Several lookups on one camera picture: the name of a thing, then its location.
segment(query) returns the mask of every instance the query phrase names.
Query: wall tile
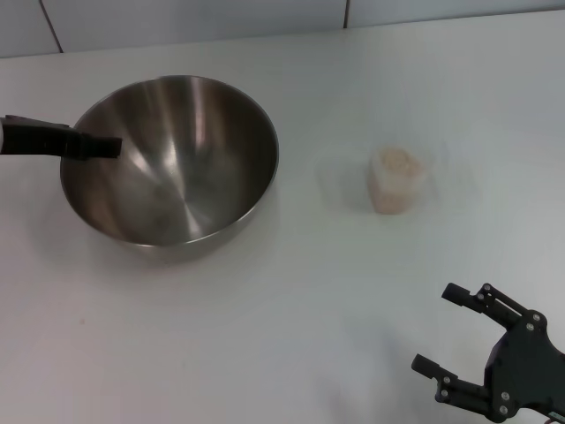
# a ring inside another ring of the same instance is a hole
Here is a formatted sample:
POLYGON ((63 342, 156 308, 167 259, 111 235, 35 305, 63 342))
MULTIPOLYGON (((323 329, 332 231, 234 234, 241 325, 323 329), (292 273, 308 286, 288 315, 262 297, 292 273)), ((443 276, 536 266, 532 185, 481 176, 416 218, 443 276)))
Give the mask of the wall tile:
POLYGON ((58 51, 38 0, 0 0, 0 57, 58 51))
POLYGON ((536 11, 564 7, 565 0, 350 0, 349 27, 536 11))
POLYGON ((345 0, 44 0, 64 51, 337 29, 345 0))

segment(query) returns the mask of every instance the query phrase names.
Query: white table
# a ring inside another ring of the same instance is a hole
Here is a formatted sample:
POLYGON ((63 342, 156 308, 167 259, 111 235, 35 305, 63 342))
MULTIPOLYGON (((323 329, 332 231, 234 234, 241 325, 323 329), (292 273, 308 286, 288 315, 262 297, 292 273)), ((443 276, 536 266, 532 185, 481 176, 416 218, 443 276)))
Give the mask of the white table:
POLYGON ((197 74, 257 100, 281 144, 259 214, 188 263, 89 229, 56 158, 2 157, 0 422, 486 422, 410 364, 482 382, 503 330, 440 299, 449 282, 540 310, 565 349, 564 38, 552 11, 0 61, 1 115, 73 124, 123 85, 197 74), (438 170, 383 217, 362 170, 392 139, 438 170))

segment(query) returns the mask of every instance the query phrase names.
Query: plastic container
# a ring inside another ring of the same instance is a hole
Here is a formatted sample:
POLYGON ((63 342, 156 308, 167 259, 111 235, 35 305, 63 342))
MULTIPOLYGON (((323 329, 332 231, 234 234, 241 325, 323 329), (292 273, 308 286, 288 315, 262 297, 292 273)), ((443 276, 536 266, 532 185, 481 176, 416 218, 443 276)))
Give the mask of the plastic container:
POLYGON ((422 162, 399 147, 377 149, 371 157, 368 188, 374 210, 379 214, 398 215, 418 197, 426 179, 422 162))

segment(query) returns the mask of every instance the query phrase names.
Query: bowl rim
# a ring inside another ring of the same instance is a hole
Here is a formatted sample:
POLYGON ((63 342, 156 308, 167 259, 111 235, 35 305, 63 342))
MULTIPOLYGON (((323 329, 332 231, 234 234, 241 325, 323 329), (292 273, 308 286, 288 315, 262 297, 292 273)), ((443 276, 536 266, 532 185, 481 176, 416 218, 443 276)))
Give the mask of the bowl rim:
POLYGON ((251 206, 249 208, 249 210, 247 210, 243 215, 241 215, 238 219, 236 219, 234 222, 229 223, 228 225, 226 225, 225 227, 221 228, 220 230, 214 231, 210 234, 207 234, 204 237, 200 237, 200 238, 196 238, 194 240, 188 240, 188 241, 181 241, 179 243, 173 243, 170 245, 148 245, 148 244, 144 244, 144 243, 135 243, 133 241, 128 241, 128 240, 124 240, 121 238, 116 238, 114 236, 111 236, 109 234, 107 234, 106 232, 99 230, 98 228, 94 227, 91 223, 89 223, 78 211, 77 209, 72 205, 71 201, 69 201, 69 195, 65 189, 64 183, 63 183, 63 163, 65 161, 64 158, 61 158, 61 162, 59 164, 59 179, 61 180, 61 187, 63 188, 63 193, 64 193, 64 197, 67 200, 67 203, 69 203, 69 205, 71 206, 72 210, 75 212, 75 214, 77 214, 79 216, 79 218, 86 223, 90 228, 93 228, 94 230, 100 232, 101 234, 103 234, 104 236, 110 238, 110 239, 114 239, 116 241, 120 241, 120 242, 124 242, 128 245, 133 245, 133 246, 140 246, 140 247, 152 247, 152 248, 157 248, 157 247, 161 247, 161 248, 173 248, 173 247, 181 247, 181 246, 188 246, 188 245, 192 245, 195 244, 197 242, 200 241, 204 241, 204 240, 208 240, 211 239, 217 235, 219 235, 220 233, 223 233, 225 231, 228 231, 234 227, 236 227, 238 224, 242 223, 248 216, 250 216, 258 207, 258 205, 261 203, 261 201, 265 198, 265 195, 267 194, 267 192, 270 190, 270 188, 273 185, 273 182, 275 181, 275 176, 276 173, 278 171, 278 167, 279 167, 279 139, 278 139, 278 134, 276 133, 276 129, 275 126, 273 125, 273 121, 271 120, 270 116, 267 114, 267 112, 248 94, 246 94, 245 92, 243 92, 242 90, 240 90, 239 88, 233 87, 230 84, 227 84, 223 81, 220 81, 218 79, 212 79, 212 78, 208 78, 208 77, 201 77, 199 75, 183 75, 183 74, 171 74, 171 75, 162 75, 160 77, 155 77, 155 78, 151 78, 151 79, 144 79, 144 80, 139 80, 139 81, 135 81, 132 82, 130 84, 127 84, 123 87, 118 88, 117 90, 112 91, 111 93, 109 93, 108 95, 105 95, 102 99, 100 99, 98 102, 96 102, 95 104, 93 104, 90 108, 88 108, 88 110, 86 112, 84 112, 82 114, 82 116, 79 118, 79 120, 77 121, 77 123, 73 126, 74 129, 77 129, 77 127, 80 125, 80 123, 85 119, 85 117, 88 115, 88 113, 93 110, 94 108, 96 108, 100 103, 108 100, 111 96, 117 94, 118 92, 125 90, 127 88, 136 86, 138 84, 142 84, 142 83, 146 83, 146 82, 150 82, 150 81, 157 81, 157 80, 168 80, 168 79, 175 79, 175 78, 183 78, 183 79, 198 79, 198 80, 207 80, 207 81, 211 81, 217 84, 220 84, 222 86, 225 86, 239 94, 241 94, 243 97, 245 97, 247 100, 251 101, 252 104, 255 105, 255 107, 257 107, 257 109, 259 110, 260 113, 263 114, 263 116, 267 119, 267 123, 271 129, 271 132, 273 133, 274 136, 274 142, 275 142, 275 167, 273 168, 273 174, 271 175, 271 179, 269 180, 267 186, 265 187, 265 190, 263 191, 263 193, 261 194, 261 196, 255 201, 255 203, 253 204, 253 206, 251 206))

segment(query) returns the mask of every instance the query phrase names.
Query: metal bowl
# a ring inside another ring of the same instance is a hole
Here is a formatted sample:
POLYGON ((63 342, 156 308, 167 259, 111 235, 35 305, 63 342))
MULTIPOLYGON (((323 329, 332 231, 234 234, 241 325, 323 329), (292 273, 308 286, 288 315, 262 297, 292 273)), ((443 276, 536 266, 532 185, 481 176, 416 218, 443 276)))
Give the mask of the metal bowl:
POLYGON ((265 111, 213 79, 169 76, 121 88, 76 124, 123 139, 117 160, 63 159, 61 182, 96 230, 141 246, 175 246, 247 216, 275 177, 278 142, 265 111))

